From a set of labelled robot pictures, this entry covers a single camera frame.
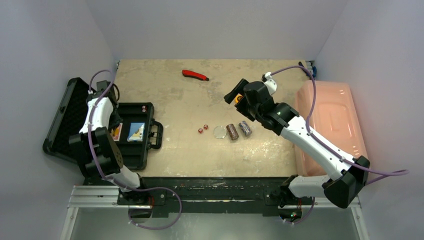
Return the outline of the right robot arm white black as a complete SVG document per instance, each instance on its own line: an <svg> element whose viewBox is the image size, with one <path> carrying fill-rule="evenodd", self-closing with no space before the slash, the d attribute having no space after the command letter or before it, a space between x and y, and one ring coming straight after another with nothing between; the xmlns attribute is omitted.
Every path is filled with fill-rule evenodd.
<svg viewBox="0 0 424 240"><path fill-rule="evenodd" d="M325 171L323 176L295 176L283 184L280 196L288 204L302 197L326 197L335 206L347 208L367 184L370 161L363 155L354 157L341 150L310 127L299 112L285 102L276 103L272 97L277 90L274 80L240 82L224 96L251 121L258 121L290 141L312 157Z"/></svg>

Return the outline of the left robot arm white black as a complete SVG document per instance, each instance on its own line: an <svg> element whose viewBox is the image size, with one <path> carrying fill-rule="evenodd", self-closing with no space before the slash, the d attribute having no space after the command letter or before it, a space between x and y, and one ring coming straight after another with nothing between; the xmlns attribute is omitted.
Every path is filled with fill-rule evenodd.
<svg viewBox="0 0 424 240"><path fill-rule="evenodd" d="M138 205L146 203L149 191L141 186L140 176L124 165L123 155L113 140L111 130L119 126L118 101L113 82L103 80L97 89L89 88L87 113L77 134L70 136L69 145L85 178L100 178L130 192Z"/></svg>

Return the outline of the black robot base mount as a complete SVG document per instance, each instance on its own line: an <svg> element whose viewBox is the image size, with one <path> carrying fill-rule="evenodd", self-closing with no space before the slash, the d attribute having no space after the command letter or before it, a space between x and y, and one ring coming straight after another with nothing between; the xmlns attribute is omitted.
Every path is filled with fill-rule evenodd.
<svg viewBox="0 0 424 240"><path fill-rule="evenodd" d="M122 193L118 205L152 211L154 218L170 213L261 214L264 217L290 216L312 203L311 197L296 198L284 183L290 177L142 177L141 188L147 192ZM87 178L84 186L113 186L99 178ZM253 203L201 203L182 200L253 200Z"/></svg>

